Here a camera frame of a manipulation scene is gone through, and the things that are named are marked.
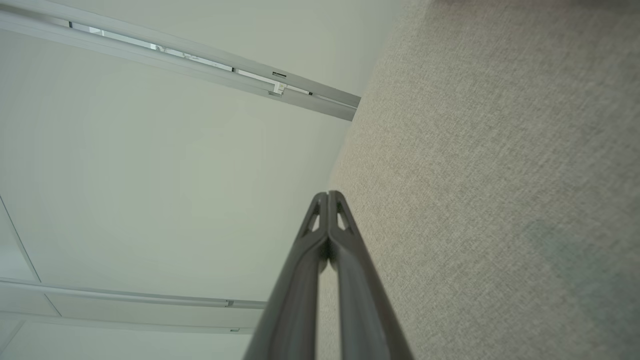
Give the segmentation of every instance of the white ceiling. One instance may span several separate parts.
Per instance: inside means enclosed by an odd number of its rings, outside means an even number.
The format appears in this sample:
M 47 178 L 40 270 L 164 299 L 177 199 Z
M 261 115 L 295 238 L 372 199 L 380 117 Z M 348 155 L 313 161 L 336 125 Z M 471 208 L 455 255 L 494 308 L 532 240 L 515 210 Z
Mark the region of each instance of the white ceiling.
M 44 294 L 20 289 L 0 288 L 0 311 L 58 316 Z
M 53 0 L 156 29 L 358 96 L 402 0 Z
M 349 122 L 0 32 L 0 194 L 41 280 L 267 300 Z
M 0 203 L 0 277 L 38 280 L 25 256 L 11 219 Z
M 254 328 L 261 309 L 176 306 L 47 295 L 64 317 L 159 325 Z
M 357 95 L 401 4 L 54 2 Z M 349 122 L 16 33 L 0 31 L 0 49 L 0 195 L 18 231 L 0 207 L 0 277 L 37 281 L 37 271 L 48 284 L 268 299 L 309 201 L 326 190 Z M 49 299 L 0 286 L 0 312 L 59 311 L 124 325 L 251 328 L 262 312 L 56 294 Z M 0 345 L 16 323 L 0 317 Z M 83 359 L 88 348 L 94 359 L 239 359 L 248 342 L 238 334 L 95 329 L 31 319 L 3 359 Z
M 251 337 L 98 329 L 27 322 L 3 352 L 11 360 L 240 360 Z

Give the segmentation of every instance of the upholstered surface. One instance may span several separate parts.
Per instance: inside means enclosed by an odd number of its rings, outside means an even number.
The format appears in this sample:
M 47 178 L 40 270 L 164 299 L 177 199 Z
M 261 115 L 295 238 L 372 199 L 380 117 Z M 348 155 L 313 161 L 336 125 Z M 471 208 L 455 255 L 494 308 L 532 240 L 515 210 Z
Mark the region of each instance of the upholstered surface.
M 335 166 L 416 359 L 640 356 L 640 12 L 414 1 Z M 320 359 L 339 357 L 335 273 Z

